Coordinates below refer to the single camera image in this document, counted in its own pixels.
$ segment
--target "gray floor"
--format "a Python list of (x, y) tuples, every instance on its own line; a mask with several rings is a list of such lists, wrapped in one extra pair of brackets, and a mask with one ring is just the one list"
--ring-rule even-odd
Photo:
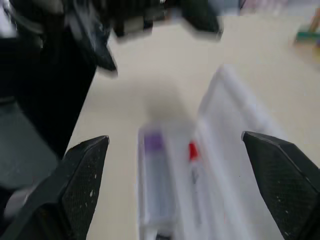
[(40, 182), (57, 163), (19, 106), (0, 105), (0, 184), (17, 188)]

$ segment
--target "table surface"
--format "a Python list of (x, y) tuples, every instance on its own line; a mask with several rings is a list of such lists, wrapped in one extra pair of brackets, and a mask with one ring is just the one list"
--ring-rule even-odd
[(227, 16), (220, 42), (183, 23), (155, 27), (152, 36), (123, 44), (112, 38), (118, 77), (96, 72), (69, 143), (110, 137), (87, 239), (137, 239), (138, 130), (150, 121), (195, 119), (221, 64), (233, 66), (289, 141), (319, 167), (320, 70), (292, 46), (305, 23), (298, 16)]

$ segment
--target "plastic container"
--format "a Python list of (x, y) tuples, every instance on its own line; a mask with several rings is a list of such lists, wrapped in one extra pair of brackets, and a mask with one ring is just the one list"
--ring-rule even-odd
[[(150, 131), (161, 133), (167, 154), (174, 214), (162, 224), (148, 224), (144, 141)], [(174, 240), (201, 240), (197, 228), (188, 146), (195, 141), (208, 183), (212, 211), (212, 240), (283, 240), (260, 192), (242, 142), (243, 131), (286, 140), (252, 92), (230, 67), (222, 66), (209, 85), (196, 122), (172, 120), (150, 123), (139, 130), (137, 202), (140, 240), (155, 240), (158, 231)]]

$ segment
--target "purple label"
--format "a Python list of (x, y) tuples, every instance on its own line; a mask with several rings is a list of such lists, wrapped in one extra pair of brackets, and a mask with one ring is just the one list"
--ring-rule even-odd
[(151, 132), (144, 135), (144, 151), (154, 152), (164, 150), (164, 141), (160, 132)]

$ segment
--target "red cap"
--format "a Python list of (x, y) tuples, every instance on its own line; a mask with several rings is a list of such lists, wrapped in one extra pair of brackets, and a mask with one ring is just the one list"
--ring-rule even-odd
[(196, 144), (193, 141), (191, 141), (189, 143), (189, 160), (191, 162), (196, 161), (198, 156), (199, 156), (199, 154), (198, 154)]

